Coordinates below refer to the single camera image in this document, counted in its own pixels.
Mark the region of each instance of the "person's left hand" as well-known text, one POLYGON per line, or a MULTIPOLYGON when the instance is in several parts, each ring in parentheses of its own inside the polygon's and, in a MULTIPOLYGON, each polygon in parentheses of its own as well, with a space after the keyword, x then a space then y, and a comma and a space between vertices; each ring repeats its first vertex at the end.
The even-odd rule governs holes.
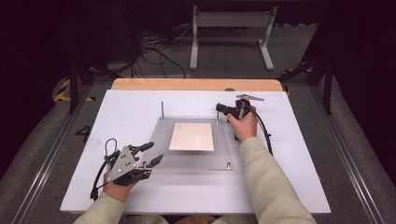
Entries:
MULTIPOLYGON (((140 158, 139 157, 134 157, 135 161, 138 161, 140 158)), ((103 183, 106 183, 106 180, 108 178, 108 172, 105 172, 103 175, 103 183)), ((103 186, 103 191, 108 194, 110 197, 116 199, 117 201, 120 201, 122 203, 125 203, 126 199, 128 198, 129 191, 134 187, 136 183, 132 183, 128 186, 122 186, 122 185, 116 185, 113 182, 110 182, 106 185, 103 186)))

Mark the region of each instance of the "person's hand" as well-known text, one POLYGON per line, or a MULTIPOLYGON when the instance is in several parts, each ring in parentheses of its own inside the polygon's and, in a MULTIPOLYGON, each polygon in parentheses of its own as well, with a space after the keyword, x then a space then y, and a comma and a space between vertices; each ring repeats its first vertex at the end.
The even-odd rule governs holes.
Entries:
POLYGON ((257 136, 257 120, 251 112, 241 120, 234 118, 231 114, 227 115, 227 119, 233 125, 233 132, 241 142, 249 137, 257 136))
MULTIPOLYGON (((105 174, 103 175, 104 184, 106 183, 107 178, 108 172, 105 172, 105 174)), ((121 186, 110 182, 103 186, 103 191, 117 201, 125 203, 126 199, 128 198, 129 191, 131 191, 131 188, 133 188, 135 184, 136 183, 130 184, 128 186, 121 186)))

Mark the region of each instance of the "white paper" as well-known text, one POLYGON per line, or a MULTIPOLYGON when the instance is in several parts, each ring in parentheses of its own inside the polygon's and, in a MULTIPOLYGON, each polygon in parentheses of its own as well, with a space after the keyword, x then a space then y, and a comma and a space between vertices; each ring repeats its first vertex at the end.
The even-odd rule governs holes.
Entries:
POLYGON ((169 150, 213 151, 210 123, 176 123, 169 150))

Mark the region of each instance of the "clear acrylic sheet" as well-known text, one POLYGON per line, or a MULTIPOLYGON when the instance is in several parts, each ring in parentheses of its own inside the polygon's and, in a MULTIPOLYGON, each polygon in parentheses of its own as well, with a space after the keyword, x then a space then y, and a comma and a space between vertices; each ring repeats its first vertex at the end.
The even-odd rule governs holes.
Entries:
POLYGON ((233 160, 227 144, 221 119, 204 118, 159 118, 150 142, 154 147, 145 151, 141 161, 149 164, 150 161, 163 154, 160 164, 153 169, 175 170, 233 170, 233 160), (171 139, 176 123, 209 123, 213 134, 213 151, 204 150, 170 150, 171 139))

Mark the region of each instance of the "person's arm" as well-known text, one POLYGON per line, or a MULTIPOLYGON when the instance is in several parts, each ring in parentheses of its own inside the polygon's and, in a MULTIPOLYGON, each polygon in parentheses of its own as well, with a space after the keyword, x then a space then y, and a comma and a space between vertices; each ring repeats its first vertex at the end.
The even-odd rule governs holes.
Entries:
POLYGON ((247 189, 259 223, 316 223, 300 203, 291 183, 257 135, 252 113, 237 120, 229 115, 245 163, 247 189))
MULTIPOLYGON (((107 173, 104 174, 104 182, 107 179, 107 173)), ((74 223, 75 224, 111 224, 119 223, 120 217, 125 208, 125 201, 128 198, 129 191, 134 186, 120 186, 114 183, 108 183, 103 186, 103 192, 91 207, 74 223)))

